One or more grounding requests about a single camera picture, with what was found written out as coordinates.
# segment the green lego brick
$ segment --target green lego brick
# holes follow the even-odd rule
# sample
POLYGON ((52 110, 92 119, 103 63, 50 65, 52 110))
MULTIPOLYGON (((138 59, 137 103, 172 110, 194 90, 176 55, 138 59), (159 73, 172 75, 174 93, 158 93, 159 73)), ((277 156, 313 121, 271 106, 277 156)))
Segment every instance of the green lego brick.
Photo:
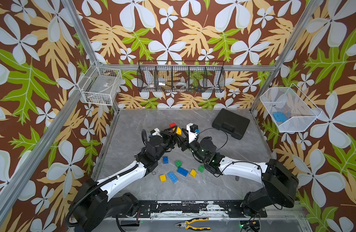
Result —
POLYGON ((205 168, 204 168, 204 166, 203 165, 200 165, 200 167, 199 167, 199 172, 203 172, 204 170, 205 170, 205 168))
POLYGON ((175 163, 175 166, 176 166, 177 168, 179 168, 180 166, 182 166, 181 161, 180 161, 180 160, 178 160, 178 161, 175 163))

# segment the black cable sheath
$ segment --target black cable sheath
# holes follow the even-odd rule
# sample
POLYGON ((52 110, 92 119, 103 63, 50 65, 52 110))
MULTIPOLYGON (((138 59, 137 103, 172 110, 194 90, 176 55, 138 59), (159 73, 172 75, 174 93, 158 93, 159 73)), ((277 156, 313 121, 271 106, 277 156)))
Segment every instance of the black cable sheath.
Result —
POLYGON ((128 169, 118 175, 115 175, 113 177, 111 177, 110 179, 108 180, 105 180, 104 182, 100 183, 99 185, 95 186, 94 188, 88 190, 88 192, 82 197, 80 198, 79 201, 77 201, 70 209, 69 209, 69 212, 67 213, 66 217, 65 217, 65 224, 67 227, 74 227, 74 226, 77 226, 79 225, 78 222, 76 223, 71 223, 70 222, 70 217, 72 215, 72 213, 75 211, 75 209, 85 200, 87 199, 89 196, 91 196, 94 192, 96 192, 98 189, 100 189, 102 186, 104 186, 105 184, 107 183, 110 183, 111 181, 119 178, 120 176, 123 176, 125 174, 128 174, 130 172, 132 172, 133 170, 135 170, 138 165, 139 165, 139 160, 138 160, 138 156, 136 156, 136 160, 137 160, 137 163, 134 165, 134 167, 132 167, 131 169, 128 169))
POLYGON ((120 230, 120 232, 125 232, 125 230, 123 230, 123 228, 121 228, 120 222, 119 222, 119 217, 116 215, 115 217, 116 219, 116 224, 118 225, 118 228, 120 230))

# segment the yellow plier handle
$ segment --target yellow plier handle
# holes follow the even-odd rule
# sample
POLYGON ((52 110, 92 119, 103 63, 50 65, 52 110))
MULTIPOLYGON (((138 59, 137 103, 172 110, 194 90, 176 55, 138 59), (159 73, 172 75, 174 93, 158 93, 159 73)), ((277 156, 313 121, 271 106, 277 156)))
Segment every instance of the yellow plier handle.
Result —
POLYGON ((190 226, 191 223, 194 223, 194 222, 199 222, 199 221, 208 221, 209 218, 208 217, 205 217, 205 218, 193 218, 191 220, 187 220, 185 221, 185 223, 187 224, 186 226, 186 229, 190 229, 190 230, 210 230, 210 227, 193 227, 193 226, 190 226))

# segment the blue lego brick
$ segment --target blue lego brick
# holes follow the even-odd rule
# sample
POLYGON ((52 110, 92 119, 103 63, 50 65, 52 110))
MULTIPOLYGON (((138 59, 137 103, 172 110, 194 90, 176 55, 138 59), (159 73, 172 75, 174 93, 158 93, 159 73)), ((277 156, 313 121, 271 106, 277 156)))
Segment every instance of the blue lego brick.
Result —
POLYGON ((187 176, 187 174, 188 174, 188 171, 186 169, 181 168, 181 167, 178 168, 177 172, 182 174, 182 175, 184 175, 184 176, 187 176))
POLYGON ((178 181, 177 177, 174 175, 174 173, 169 172, 168 173, 169 178, 173 181, 173 183, 176 183, 178 181))
POLYGON ((287 121, 287 117, 284 113, 281 112, 275 112, 273 113, 273 117, 275 118, 276 122, 286 122, 287 121))

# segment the table surface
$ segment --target table surface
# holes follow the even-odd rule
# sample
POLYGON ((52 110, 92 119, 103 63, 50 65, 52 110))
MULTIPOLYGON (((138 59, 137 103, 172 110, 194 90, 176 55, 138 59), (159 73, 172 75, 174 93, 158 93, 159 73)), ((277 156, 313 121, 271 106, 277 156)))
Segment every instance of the table surface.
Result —
MULTIPOLYGON (((249 119, 251 117, 246 109, 233 112, 249 119)), ((211 127, 218 113, 218 110, 205 109, 121 110, 99 179, 114 174, 135 160, 134 155, 143 147, 142 129, 145 129, 149 135, 149 131, 154 128, 163 130, 169 128, 170 123, 175 122, 180 128, 185 128, 188 123, 194 123, 199 126, 200 131, 203 131, 211 127)), ((219 150, 221 155, 250 162, 269 161, 269 149, 266 148, 263 135, 256 127, 257 125, 250 120, 241 140, 228 136, 227 144, 219 150)), ((211 136, 214 145, 218 148, 226 141, 226 134, 216 129, 203 132, 200 138, 206 136, 211 136)), ((169 164, 164 164, 162 159, 159 160, 154 170, 155 176, 150 173, 134 181, 116 196, 130 192, 138 200, 241 200, 247 192, 262 188, 262 184, 245 178, 236 181, 235 176, 223 175, 216 178, 207 170, 201 173, 198 171, 200 163, 194 160, 191 152, 181 151, 177 146, 164 156, 169 157, 169 164), (196 177, 193 178, 189 174, 184 177, 179 174, 174 165, 177 160, 180 160, 182 168, 189 172, 192 169, 197 171, 196 177), (167 175, 171 171, 178 178, 176 183, 173 183, 167 175), (167 179, 163 183, 159 178, 162 174, 165 174, 167 179)))

